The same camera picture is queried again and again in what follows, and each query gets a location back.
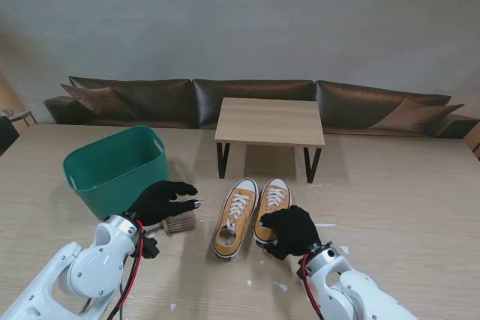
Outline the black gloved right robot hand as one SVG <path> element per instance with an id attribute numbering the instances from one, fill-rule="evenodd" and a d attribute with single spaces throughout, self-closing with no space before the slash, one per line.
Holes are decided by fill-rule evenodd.
<path id="1" fill-rule="evenodd" d="M 303 208 L 292 205 L 260 217 L 261 224 L 277 235 L 275 244 L 264 246 L 267 253 L 283 261 L 287 256 L 303 256 L 321 240 L 311 216 Z"/>

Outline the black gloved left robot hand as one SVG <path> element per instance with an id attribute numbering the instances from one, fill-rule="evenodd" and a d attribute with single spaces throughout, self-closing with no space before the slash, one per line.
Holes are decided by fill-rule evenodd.
<path id="1" fill-rule="evenodd" d="M 201 206 L 201 201 L 179 201 L 180 196 L 195 196 L 198 190 L 181 181 L 158 181 L 148 186 L 126 213 L 144 226 L 153 226 L 169 217 L 176 217 Z"/>

